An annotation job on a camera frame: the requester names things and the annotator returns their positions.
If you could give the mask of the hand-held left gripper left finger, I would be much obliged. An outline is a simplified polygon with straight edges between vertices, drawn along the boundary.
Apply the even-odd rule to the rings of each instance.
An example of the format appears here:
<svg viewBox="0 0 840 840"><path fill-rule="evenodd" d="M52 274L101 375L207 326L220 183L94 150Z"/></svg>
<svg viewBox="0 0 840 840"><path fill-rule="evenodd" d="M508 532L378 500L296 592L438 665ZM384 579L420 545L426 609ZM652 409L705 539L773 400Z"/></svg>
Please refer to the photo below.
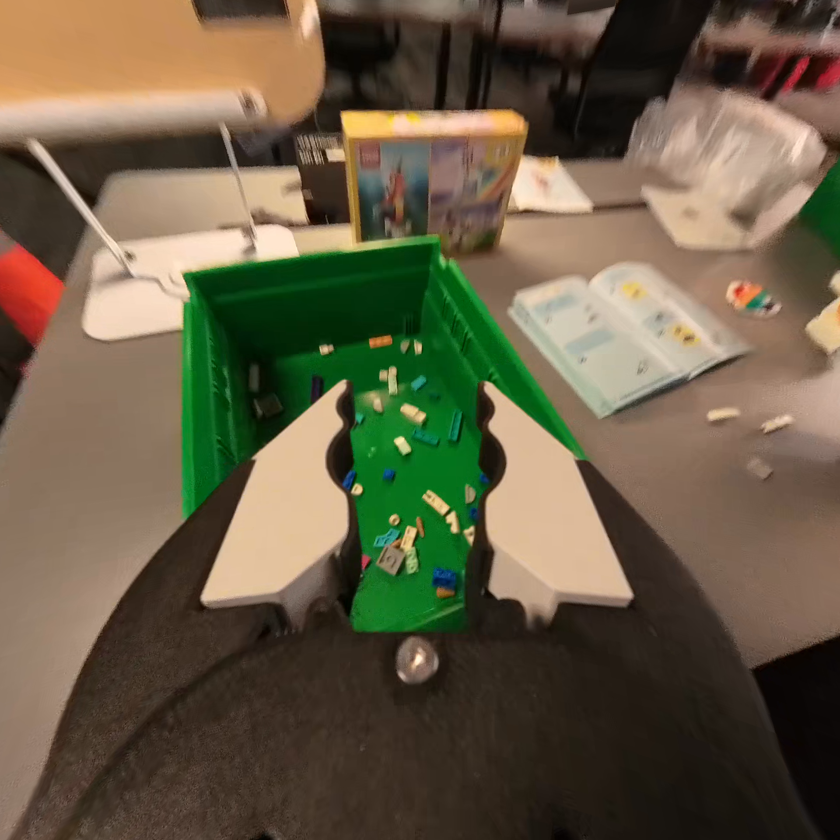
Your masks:
<svg viewBox="0 0 840 840"><path fill-rule="evenodd" d="M348 441L353 419L352 384L341 380L252 459L201 593L205 608L272 604L304 624L313 602L339 593L351 515L329 448Z"/></svg>

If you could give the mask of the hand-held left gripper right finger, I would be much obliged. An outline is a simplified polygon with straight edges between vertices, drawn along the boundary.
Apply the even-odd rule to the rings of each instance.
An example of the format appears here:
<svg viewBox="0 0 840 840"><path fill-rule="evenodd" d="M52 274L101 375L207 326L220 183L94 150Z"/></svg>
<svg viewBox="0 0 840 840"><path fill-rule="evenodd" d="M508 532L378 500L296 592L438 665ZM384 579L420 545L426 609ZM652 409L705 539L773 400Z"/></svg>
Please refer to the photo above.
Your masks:
<svg viewBox="0 0 840 840"><path fill-rule="evenodd" d="M483 526L492 551L486 588L519 604L528 625L548 625L564 605L626 608L634 592L585 484L579 459L497 386L479 388L482 443L500 465L484 468Z"/></svg>

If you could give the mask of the pile of lego pieces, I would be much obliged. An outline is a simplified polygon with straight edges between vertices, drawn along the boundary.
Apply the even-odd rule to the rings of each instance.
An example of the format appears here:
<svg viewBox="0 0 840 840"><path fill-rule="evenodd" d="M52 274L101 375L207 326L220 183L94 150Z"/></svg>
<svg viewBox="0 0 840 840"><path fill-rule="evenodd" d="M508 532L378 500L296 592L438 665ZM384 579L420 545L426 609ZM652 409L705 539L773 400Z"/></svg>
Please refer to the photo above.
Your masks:
<svg viewBox="0 0 840 840"><path fill-rule="evenodd" d="M340 345L322 355L249 349L228 362L228 404L238 452L252 459L341 380L353 389L348 441L329 462L348 493L350 535L338 552L339 593L364 633L459 629L465 621L469 539L478 518L480 431L475 373L446 333L394 334L392 343Z"/></svg>

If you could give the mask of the green bin with lego pieces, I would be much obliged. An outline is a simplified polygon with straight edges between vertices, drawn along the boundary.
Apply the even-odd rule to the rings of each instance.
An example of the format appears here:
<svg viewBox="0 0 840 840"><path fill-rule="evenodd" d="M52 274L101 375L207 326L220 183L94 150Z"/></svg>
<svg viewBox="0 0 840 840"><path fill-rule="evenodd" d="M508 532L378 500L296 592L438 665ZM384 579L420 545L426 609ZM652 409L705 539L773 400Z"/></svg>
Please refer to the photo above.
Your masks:
<svg viewBox="0 0 840 840"><path fill-rule="evenodd" d="M236 467L291 430L313 398L353 387L351 490L361 552L420 518L418 570L362 573L359 632L456 633L467 626L469 544L425 504L426 489L476 524L478 386L489 382L574 455L580 446L433 237L192 273L182 332L182 504L191 515Z"/></svg>

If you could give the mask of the rainbow lego assembly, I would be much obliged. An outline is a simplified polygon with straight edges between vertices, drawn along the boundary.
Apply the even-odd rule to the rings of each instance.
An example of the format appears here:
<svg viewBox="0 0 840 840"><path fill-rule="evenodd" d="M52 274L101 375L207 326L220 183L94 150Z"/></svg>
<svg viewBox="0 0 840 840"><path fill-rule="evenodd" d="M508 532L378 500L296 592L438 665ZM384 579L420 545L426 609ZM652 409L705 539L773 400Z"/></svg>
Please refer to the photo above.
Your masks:
<svg viewBox="0 0 840 840"><path fill-rule="evenodd" d="M782 310L781 304L766 288L746 280L728 284L726 301L735 312L754 319L770 319Z"/></svg>

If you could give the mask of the open lego instruction booklet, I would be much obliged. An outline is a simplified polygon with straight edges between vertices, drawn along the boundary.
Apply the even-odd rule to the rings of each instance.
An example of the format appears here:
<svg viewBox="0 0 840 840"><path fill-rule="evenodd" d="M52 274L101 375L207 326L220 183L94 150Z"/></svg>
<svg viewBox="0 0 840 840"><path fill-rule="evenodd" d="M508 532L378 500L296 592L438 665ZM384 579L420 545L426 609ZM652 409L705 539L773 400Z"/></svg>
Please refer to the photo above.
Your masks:
<svg viewBox="0 0 840 840"><path fill-rule="evenodd" d="M518 290L509 316L599 419L740 359L752 347L651 265Z"/></svg>

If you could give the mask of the cream lego block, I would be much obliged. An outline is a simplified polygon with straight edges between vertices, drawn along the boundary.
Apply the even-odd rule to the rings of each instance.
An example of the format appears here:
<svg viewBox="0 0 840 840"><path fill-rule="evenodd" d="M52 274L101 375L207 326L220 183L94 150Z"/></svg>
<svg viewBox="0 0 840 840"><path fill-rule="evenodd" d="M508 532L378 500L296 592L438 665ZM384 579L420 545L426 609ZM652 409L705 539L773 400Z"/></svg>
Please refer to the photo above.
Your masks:
<svg viewBox="0 0 840 840"><path fill-rule="evenodd" d="M839 351L839 299L831 303L805 325L808 339L825 355Z"/></svg>

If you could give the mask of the yellow lego set box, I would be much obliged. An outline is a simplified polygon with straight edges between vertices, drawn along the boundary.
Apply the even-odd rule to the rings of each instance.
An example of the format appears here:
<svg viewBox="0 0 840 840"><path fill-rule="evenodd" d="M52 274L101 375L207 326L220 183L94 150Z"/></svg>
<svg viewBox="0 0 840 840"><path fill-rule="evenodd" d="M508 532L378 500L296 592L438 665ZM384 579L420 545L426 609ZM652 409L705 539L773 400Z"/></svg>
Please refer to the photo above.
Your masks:
<svg viewBox="0 0 840 840"><path fill-rule="evenodd" d="M494 249L529 124L502 110L341 112L355 244L432 235L450 256Z"/></svg>

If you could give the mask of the white desk stand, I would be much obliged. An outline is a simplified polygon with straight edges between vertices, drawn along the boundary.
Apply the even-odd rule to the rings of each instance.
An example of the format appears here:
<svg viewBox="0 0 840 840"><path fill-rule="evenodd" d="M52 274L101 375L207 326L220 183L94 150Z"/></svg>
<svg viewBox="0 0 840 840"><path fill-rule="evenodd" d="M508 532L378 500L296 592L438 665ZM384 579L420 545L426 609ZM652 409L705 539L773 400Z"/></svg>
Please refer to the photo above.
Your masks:
<svg viewBox="0 0 840 840"><path fill-rule="evenodd" d="M288 227L257 224L225 122L218 125L227 161L245 212L242 225L120 243L110 235L47 148L34 138L25 145L98 237L81 327L90 338L118 342L182 330L190 299L185 274L298 256Z"/></svg>

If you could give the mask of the red cloth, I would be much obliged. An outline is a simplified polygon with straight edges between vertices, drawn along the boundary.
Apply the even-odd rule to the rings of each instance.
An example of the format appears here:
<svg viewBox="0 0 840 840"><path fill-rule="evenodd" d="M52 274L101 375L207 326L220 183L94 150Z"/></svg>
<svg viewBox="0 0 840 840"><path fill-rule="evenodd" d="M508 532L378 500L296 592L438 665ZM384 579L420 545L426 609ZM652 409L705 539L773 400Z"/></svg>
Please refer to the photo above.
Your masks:
<svg viewBox="0 0 840 840"><path fill-rule="evenodd" d="M1 231L1 309L36 350L56 314L65 286L36 257Z"/></svg>

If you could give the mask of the white closed instruction booklet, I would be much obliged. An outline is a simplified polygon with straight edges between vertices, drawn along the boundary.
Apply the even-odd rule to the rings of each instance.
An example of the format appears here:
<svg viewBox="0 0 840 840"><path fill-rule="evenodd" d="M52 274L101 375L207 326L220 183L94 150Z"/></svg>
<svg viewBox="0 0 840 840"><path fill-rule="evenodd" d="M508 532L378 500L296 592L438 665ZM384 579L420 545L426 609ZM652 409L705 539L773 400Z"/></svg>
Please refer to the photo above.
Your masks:
<svg viewBox="0 0 840 840"><path fill-rule="evenodd" d="M755 250L788 227L811 198L814 188L800 182L768 205L750 227L740 224L722 205L696 191L654 185L640 189L648 211L678 247L699 251Z"/></svg>

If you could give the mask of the instruction booklet with red figure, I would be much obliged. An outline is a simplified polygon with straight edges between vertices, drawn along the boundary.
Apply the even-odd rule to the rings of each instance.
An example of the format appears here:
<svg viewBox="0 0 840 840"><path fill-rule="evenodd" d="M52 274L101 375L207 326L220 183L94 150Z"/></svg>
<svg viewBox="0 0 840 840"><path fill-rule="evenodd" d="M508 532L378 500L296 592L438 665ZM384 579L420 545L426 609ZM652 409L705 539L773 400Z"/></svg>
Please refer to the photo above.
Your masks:
<svg viewBox="0 0 840 840"><path fill-rule="evenodd" d="M592 200L558 157L522 156L509 198L510 214L578 215L593 211Z"/></svg>

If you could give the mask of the clear bubble wrap bag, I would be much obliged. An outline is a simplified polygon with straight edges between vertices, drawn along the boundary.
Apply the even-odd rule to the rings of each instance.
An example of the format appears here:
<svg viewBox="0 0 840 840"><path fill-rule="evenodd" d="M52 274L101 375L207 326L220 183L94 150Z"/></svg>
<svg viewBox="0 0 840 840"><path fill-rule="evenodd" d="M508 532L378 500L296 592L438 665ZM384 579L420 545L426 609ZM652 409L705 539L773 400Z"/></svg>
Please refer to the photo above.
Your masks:
<svg viewBox="0 0 840 840"><path fill-rule="evenodd" d="M624 160L742 210L809 182L825 156L813 126L770 102L713 87L679 87L647 103Z"/></svg>

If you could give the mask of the black office chair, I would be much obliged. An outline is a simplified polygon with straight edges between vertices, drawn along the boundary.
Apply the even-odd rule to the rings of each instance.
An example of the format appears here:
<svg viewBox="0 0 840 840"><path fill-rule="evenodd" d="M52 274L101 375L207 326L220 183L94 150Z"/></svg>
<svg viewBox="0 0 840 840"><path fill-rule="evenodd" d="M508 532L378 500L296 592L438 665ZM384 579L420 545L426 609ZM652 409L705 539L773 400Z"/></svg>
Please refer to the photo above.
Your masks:
<svg viewBox="0 0 840 840"><path fill-rule="evenodd" d="M713 1L621 1L584 63L573 136L623 133L668 96Z"/></svg>

